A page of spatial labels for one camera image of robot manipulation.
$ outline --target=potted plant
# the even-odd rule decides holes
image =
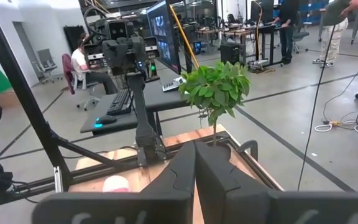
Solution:
[[[230,62],[218,62],[215,67],[200,66],[191,73],[182,73],[186,82],[179,86],[179,92],[190,106],[197,106],[208,115],[208,124],[214,131],[214,146],[218,118],[224,113],[235,118],[233,107],[242,105],[242,96],[249,94],[247,73],[245,66]]]

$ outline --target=khaki pants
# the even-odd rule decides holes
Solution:
[[[341,43],[342,32],[347,29],[349,22],[347,19],[342,21],[340,24],[335,26],[324,26],[323,34],[321,35],[321,55],[320,60],[324,60],[328,50],[326,63],[334,63],[336,56],[339,53],[339,44]],[[334,30],[333,39],[331,40],[331,45],[328,49],[329,38],[331,37],[331,32]]]

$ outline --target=gray floor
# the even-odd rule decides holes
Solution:
[[[296,190],[305,153],[306,140],[310,128],[316,84],[321,69],[311,61],[319,57],[317,29],[310,29],[311,35],[300,45],[309,52],[294,55],[293,63],[284,67],[276,66],[275,72],[250,74],[252,82],[248,102],[236,111],[236,119],[222,116],[219,123],[240,142],[255,139],[259,143],[259,160],[267,171],[287,190]],[[358,44],[350,45],[351,30],[347,30],[341,41],[341,55],[333,68],[324,72],[319,89],[318,102],[313,127],[323,118],[324,103],[340,94],[358,71]],[[280,51],[275,51],[280,59]],[[199,55],[203,65],[213,65],[219,54]],[[171,72],[157,64],[159,75]],[[75,108],[75,101],[81,95],[60,95],[65,81],[54,85],[39,85],[33,89],[45,119],[53,130],[68,140],[78,140],[76,144],[92,151],[113,150],[134,142],[134,130],[81,140],[90,134],[80,134],[79,130],[87,113]],[[327,107],[327,117],[341,119],[344,115],[358,110],[358,76],[347,91]],[[161,112],[162,128],[165,136],[206,127],[206,120],[198,121],[196,110],[180,108]],[[354,119],[356,114],[347,118]],[[21,108],[5,110],[0,122],[0,152],[4,151],[2,165],[14,173],[17,181],[30,182],[52,175],[52,166],[46,153],[39,149],[40,141],[29,125]],[[66,156],[73,153],[62,151]],[[358,191],[358,133],[346,129],[335,129],[328,133],[312,132],[307,152],[310,158],[305,165],[301,180],[301,190],[356,190]],[[76,160],[67,160],[74,169]],[[32,198],[40,200],[46,195]],[[34,207],[25,200],[0,206],[0,223],[30,223]]]

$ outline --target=plant stem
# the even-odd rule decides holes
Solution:
[[[213,140],[214,140],[214,146],[216,146],[216,122],[214,122],[214,135],[213,135]]]

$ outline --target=computer mouse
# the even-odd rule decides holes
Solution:
[[[112,124],[117,121],[117,118],[115,116],[111,115],[104,115],[100,118],[96,119],[96,124]]]

